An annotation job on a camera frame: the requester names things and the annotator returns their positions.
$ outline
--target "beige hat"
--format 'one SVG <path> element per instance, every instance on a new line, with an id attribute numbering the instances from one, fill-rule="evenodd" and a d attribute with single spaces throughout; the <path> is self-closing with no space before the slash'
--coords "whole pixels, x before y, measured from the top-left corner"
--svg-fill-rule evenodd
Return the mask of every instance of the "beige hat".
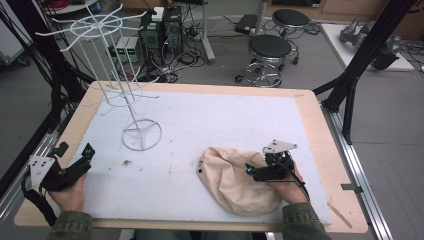
<path id="1" fill-rule="evenodd" d="M 266 166 L 258 152 L 210 147 L 200 159 L 198 175 L 216 201 L 230 213 L 257 216 L 275 211 L 282 201 L 280 195 L 268 184 L 255 182 L 247 175 L 246 163 Z"/>

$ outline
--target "black tripod leg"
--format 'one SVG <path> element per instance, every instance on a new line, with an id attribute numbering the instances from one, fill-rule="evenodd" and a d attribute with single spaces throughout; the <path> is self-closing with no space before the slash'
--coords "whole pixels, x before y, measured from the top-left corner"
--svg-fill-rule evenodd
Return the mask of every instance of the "black tripod leg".
<path id="1" fill-rule="evenodd" d="M 326 91 L 334 88 L 338 84 L 339 84 L 339 77 L 336 78 L 336 79 L 334 79 L 334 80 L 332 80 L 332 81 L 330 81 L 330 82 L 328 82 L 328 83 L 326 83 L 326 84 L 324 84 L 324 85 L 321 85 L 321 86 L 315 88 L 312 91 L 315 93 L 315 95 L 319 95 L 319 94 L 321 94 L 323 92 L 326 92 Z"/>
<path id="2" fill-rule="evenodd" d="M 343 129 L 342 133 L 349 145 L 352 145 L 352 139 L 350 138 L 350 129 L 352 127 L 352 116 L 353 116 L 353 105 L 355 103 L 356 85 L 350 88 L 350 91 L 346 97 L 345 114 L 343 117 Z"/>

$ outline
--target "black pole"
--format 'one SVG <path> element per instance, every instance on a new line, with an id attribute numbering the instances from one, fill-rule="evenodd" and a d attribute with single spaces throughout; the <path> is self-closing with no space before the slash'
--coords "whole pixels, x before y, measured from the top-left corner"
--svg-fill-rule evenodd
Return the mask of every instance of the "black pole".
<path id="1" fill-rule="evenodd" d="M 408 10 L 415 1 L 389 1 L 345 71 L 333 81 L 313 90 L 318 95 L 333 88 L 330 96 L 322 102 L 322 106 L 332 112 L 338 112 L 340 104 L 346 98 L 343 136 L 349 144 L 352 144 L 350 132 L 356 85 L 368 65 L 378 56 L 386 40 L 408 13 Z"/>

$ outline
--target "green sleeve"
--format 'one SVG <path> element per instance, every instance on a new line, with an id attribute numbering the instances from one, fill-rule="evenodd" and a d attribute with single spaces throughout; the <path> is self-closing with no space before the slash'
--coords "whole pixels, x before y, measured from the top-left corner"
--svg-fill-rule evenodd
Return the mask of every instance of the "green sleeve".
<path id="1" fill-rule="evenodd" d="M 62 212 L 47 240 L 90 240 L 93 218 L 83 212 Z"/>
<path id="2" fill-rule="evenodd" d="M 309 202 L 283 207 L 283 238 L 284 240 L 331 239 Z"/>

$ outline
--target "hand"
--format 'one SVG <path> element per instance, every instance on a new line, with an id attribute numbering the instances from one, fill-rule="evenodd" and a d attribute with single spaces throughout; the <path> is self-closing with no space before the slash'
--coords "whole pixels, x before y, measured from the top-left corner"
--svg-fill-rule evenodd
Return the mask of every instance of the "hand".
<path id="1" fill-rule="evenodd" d="M 84 181 L 87 173 L 82 175 L 78 181 L 67 189 L 60 192 L 49 191 L 53 201 L 57 203 L 60 210 L 82 212 L 84 205 Z"/>
<path id="2" fill-rule="evenodd" d="M 294 163 L 294 173 L 303 181 L 302 175 L 300 175 L 297 170 L 296 163 Z M 267 182 L 271 187 L 273 187 L 281 196 L 281 198 L 289 204 L 308 202 L 308 199 L 305 196 L 305 193 L 300 189 L 300 187 L 294 182 L 294 178 L 289 174 L 284 182 Z"/>

